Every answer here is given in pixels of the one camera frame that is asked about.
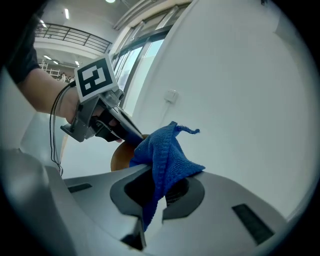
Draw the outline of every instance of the black rectangular slot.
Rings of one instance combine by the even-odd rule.
[[[232,209],[257,245],[274,235],[274,232],[246,204],[239,204]]]
[[[89,183],[83,183],[83,184],[80,184],[80,185],[69,186],[68,190],[69,190],[70,193],[75,193],[75,192],[78,192],[78,191],[81,191],[81,190],[86,190],[86,189],[89,189],[89,188],[92,188],[92,186]]]

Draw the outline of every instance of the blue towel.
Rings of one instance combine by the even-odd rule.
[[[152,200],[143,208],[144,231],[147,230],[155,215],[158,201],[170,188],[192,174],[201,172],[205,167],[189,161],[183,153],[176,136],[185,131],[197,134],[199,129],[190,130],[176,122],[156,130],[149,135],[134,151],[130,167],[140,164],[152,164],[152,176],[155,190]]]

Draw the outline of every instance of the forearm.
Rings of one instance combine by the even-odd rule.
[[[53,79],[39,68],[32,70],[25,80],[18,84],[20,91],[35,110],[48,114],[57,95],[65,86],[65,83]]]

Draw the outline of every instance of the black sleeve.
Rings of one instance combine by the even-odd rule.
[[[35,32],[24,39],[20,48],[7,67],[9,74],[16,84],[25,80],[27,75],[34,69],[40,68],[37,60],[37,52],[34,48]]]

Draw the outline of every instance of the fluorescent light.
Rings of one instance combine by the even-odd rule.
[[[65,17],[69,20],[69,10],[64,9]]]
[[[44,26],[45,28],[47,27],[42,19],[40,19],[40,22],[42,23],[42,26]]]

